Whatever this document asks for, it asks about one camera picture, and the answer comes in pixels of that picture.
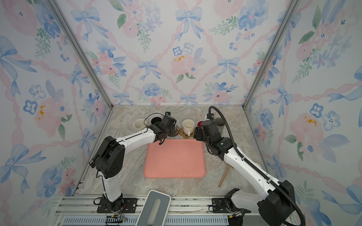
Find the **black mug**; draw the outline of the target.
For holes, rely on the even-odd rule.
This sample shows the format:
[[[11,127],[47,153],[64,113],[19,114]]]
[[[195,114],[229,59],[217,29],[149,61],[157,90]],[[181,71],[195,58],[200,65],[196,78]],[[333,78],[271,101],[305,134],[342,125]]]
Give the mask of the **black mug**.
[[[154,118],[151,119],[151,124],[157,126],[161,121],[162,121],[162,118],[154,117]]]

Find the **grey mug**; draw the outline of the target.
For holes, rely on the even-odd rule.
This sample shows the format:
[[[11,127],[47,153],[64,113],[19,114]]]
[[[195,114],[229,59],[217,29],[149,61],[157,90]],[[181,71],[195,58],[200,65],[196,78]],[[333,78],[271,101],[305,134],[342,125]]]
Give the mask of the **grey mug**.
[[[225,128],[225,122],[223,121],[222,118],[215,118],[215,123],[217,125],[218,131],[220,132],[220,134],[223,134],[223,130]]]

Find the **cream white mug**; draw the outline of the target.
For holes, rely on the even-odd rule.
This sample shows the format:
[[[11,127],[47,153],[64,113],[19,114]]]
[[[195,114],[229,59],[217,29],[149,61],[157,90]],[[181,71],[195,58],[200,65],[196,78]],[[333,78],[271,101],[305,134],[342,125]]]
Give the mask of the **cream white mug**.
[[[195,129],[195,122],[191,119],[183,121],[183,131],[186,136],[190,137]]]

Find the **white speckled mug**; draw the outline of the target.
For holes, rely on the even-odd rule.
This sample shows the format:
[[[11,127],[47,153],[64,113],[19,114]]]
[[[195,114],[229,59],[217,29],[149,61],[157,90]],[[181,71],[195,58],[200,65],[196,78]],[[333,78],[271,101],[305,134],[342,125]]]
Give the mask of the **white speckled mug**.
[[[135,129],[141,131],[147,127],[147,124],[144,119],[137,119],[134,121],[133,126]]]

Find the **dark brown round coaster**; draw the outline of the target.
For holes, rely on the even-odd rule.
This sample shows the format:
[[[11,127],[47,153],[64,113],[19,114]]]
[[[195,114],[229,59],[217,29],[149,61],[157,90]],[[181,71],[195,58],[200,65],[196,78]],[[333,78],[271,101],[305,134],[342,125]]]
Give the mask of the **dark brown round coaster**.
[[[179,126],[177,126],[177,125],[173,126],[173,128],[172,128],[172,137],[175,137],[175,136],[179,135],[179,133],[180,133]]]

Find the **pink mug red inside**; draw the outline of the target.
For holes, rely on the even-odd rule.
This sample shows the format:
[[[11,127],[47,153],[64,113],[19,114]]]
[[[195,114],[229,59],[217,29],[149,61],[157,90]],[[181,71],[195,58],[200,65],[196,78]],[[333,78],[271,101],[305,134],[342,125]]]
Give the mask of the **pink mug red inside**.
[[[201,127],[201,123],[203,123],[204,121],[199,121],[198,123],[197,123],[197,126],[198,127]]]

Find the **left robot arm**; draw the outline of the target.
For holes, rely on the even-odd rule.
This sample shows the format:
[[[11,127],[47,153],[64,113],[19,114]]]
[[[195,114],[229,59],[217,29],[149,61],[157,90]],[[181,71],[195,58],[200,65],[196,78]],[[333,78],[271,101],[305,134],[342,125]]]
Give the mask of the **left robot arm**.
[[[123,194],[118,177],[123,167],[124,157],[143,145],[159,142],[162,145],[171,135],[177,120],[164,115],[161,121],[146,126],[143,130],[125,137],[106,137],[98,148],[89,165],[95,168],[102,179],[103,195],[100,205],[112,213],[120,213],[124,209]]]

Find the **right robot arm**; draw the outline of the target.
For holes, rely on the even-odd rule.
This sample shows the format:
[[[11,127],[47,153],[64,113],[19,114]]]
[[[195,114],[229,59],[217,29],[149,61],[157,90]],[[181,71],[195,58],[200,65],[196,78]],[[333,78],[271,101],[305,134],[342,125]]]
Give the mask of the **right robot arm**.
[[[194,132],[197,141],[205,143],[212,155],[237,170],[257,191],[249,194],[234,189],[226,196],[233,207],[257,212],[270,226],[287,224],[287,219],[295,211],[291,201],[295,201],[294,187],[288,181],[280,182],[277,178],[266,173],[250,158],[246,157],[232,140],[222,137],[218,129],[197,127]]]

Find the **cork paw coaster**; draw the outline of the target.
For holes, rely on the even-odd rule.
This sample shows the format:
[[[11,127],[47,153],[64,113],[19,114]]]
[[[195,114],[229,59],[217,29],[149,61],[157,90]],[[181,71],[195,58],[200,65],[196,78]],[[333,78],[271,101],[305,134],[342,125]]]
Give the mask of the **cork paw coaster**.
[[[180,131],[180,133],[179,133],[179,135],[181,136],[181,137],[183,137],[184,139],[189,139],[189,138],[193,138],[194,137],[194,132],[195,131],[193,131],[189,136],[188,136],[188,134],[187,133],[185,133],[184,131]]]

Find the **wooden mallet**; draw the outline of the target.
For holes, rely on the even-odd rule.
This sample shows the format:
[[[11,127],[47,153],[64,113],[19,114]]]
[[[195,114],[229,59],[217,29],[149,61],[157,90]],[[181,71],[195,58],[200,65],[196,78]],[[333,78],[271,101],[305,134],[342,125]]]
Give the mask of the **wooden mallet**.
[[[221,187],[221,186],[222,186],[222,184],[223,184],[223,182],[224,182],[224,180],[225,180],[225,178],[226,178],[226,176],[227,176],[230,168],[231,168],[231,166],[228,165],[227,168],[226,168],[226,170],[225,170],[225,172],[224,172],[224,174],[223,174],[223,176],[222,176],[222,178],[221,178],[221,180],[220,180],[220,182],[219,182],[219,184],[218,184],[218,187]]]

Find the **pink tray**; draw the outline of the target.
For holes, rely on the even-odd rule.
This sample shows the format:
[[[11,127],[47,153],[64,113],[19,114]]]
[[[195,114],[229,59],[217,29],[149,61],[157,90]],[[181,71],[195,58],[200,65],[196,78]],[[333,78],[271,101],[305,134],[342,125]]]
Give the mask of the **pink tray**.
[[[188,179],[206,175],[203,143],[194,139],[166,139],[149,144],[144,176],[148,179]]]

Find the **black stapler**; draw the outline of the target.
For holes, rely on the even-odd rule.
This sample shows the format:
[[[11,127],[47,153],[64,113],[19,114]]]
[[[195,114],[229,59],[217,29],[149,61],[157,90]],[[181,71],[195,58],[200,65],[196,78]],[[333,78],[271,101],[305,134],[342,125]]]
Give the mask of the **black stapler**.
[[[89,166],[90,166],[91,168],[94,168],[94,167],[95,167],[95,163],[94,163],[94,161],[93,161],[93,160],[90,160],[90,162],[89,162]]]

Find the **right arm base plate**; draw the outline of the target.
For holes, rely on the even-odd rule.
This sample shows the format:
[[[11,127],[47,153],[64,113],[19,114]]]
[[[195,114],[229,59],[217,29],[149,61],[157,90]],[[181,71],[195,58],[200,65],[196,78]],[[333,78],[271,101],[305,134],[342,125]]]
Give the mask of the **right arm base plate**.
[[[231,199],[226,198],[212,198],[212,204],[209,206],[208,211],[211,213],[225,213],[229,215],[238,215],[242,213],[251,213],[251,211],[238,209]]]

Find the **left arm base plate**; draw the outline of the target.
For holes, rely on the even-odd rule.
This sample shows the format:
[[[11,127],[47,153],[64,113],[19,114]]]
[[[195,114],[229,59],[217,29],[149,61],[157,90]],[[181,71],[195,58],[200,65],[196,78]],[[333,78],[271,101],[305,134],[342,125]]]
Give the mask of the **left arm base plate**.
[[[137,198],[119,198],[110,202],[107,198],[102,197],[98,206],[97,213],[135,213],[137,207]]]

